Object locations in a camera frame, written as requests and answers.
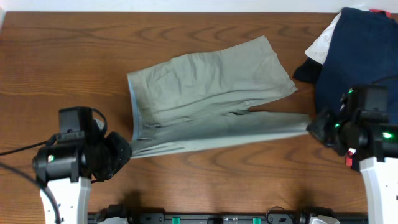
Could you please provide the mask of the khaki shorts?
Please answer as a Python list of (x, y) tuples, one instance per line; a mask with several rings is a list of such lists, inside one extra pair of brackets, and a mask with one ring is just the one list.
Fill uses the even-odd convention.
[(175, 57), (127, 79), (134, 158), (291, 138), (310, 122), (306, 114), (251, 111), (296, 91), (264, 36)]

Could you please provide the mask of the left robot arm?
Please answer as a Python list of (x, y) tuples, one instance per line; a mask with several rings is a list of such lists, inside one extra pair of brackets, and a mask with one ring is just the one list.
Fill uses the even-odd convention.
[(114, 177), (130, 160), (129, 143), (116, 132), (94, 141), (75, 138), (45, 145), (33, 158), (46, 223), (128, 223), (126, 210), (110, 205), (88, 213), (91, 185)]

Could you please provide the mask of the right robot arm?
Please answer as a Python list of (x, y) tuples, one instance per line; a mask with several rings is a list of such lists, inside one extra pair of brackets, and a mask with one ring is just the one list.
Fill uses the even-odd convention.
[(397, 126), (377, 108), (322, 111), (307, 131), (343, 156), (350, 149), (359, 165), (368, 202), (369, 223), (397, 223)]

